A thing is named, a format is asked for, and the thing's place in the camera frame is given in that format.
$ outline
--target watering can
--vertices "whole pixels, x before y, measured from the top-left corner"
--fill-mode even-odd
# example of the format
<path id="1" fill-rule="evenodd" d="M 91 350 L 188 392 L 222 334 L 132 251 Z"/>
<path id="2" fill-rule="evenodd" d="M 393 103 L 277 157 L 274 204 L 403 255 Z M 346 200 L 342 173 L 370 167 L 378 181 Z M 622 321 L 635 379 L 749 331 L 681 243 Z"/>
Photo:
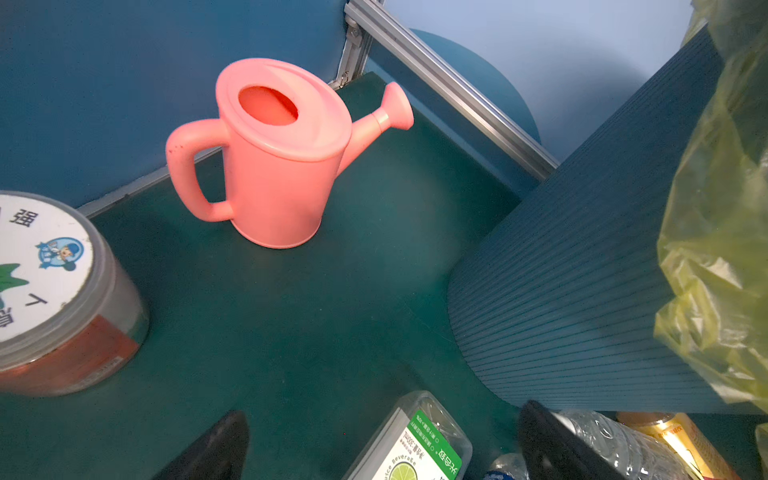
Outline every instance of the watering can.
<path id="1" fill-rule="evenodd" d="M 308 241 L 320 227 L 333 181 L 384 130 L 408 130 L 413 112 L 396 83 L 382 106 L 352 123 L 339 95 L 295 65 L 248 58 L 216 82 L 220 118 L 177 128 L 166 143 L 170 178 L 181 201 L 207 222 L 229 220 L 248 240 L 269 248 Z M 222 147 L 227 199 L 206 200 L 196 153 Z"/>

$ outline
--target cartoon boy logo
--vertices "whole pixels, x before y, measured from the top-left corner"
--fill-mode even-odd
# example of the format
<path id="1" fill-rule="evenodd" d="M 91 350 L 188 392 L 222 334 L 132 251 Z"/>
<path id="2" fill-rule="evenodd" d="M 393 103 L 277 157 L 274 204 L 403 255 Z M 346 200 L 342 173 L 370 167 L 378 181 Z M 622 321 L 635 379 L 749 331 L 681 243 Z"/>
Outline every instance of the cartoon boy logo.
<path id="1" fill-rule="evenodd" d="M 74 263 L 83 256 L 83 244 L 69 237 L 55 238 L 46 243 L 40 243 L 37 247 L 40 250 L 38 257 L 42 262 L 40 268 L 60 266 L 71 272 L 76 267 Z"/>

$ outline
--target oval hole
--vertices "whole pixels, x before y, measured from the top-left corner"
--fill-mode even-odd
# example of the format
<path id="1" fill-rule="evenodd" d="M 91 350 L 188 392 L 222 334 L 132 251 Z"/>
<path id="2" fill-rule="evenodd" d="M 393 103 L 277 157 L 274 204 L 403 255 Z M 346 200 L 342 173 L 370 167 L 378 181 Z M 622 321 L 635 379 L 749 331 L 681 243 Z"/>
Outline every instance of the oval hole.
<path id="1" fill-rule="evenodd" d="M 263 124 L 288 125 L 299 117 L 290 98 L 268 87 L 248 87 L 237 96 L 240 106 Z"/>

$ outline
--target lime image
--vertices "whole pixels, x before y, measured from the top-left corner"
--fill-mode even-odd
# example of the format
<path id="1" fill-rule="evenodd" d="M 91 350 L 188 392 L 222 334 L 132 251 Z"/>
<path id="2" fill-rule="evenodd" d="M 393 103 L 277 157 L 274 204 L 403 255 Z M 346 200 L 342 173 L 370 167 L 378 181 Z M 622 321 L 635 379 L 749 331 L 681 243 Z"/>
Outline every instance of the lime image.
<path id="1" fill-rule="evenodd" d="M 416 470 L 408 462 L 400 462 L 392 469 L 389 480 L 417 480 Z"/>

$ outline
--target green leaf graphic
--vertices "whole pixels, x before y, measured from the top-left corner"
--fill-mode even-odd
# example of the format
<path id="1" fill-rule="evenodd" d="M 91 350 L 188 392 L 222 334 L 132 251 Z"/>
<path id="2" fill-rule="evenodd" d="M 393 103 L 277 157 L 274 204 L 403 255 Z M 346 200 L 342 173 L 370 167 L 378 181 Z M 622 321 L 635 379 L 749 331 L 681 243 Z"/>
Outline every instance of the green leaf graphic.
<path id="1" fill-rule="evenodd" d="M 16 270 L 17 267 L 18 263 L 6 263 L 4 265 L 0 265 L 0 292 L 9 288 L 13 288 L 14 286 L 22 286 L 29 283 L 27 280 L 14 278 L 11 276 L 11 272 Z"/>

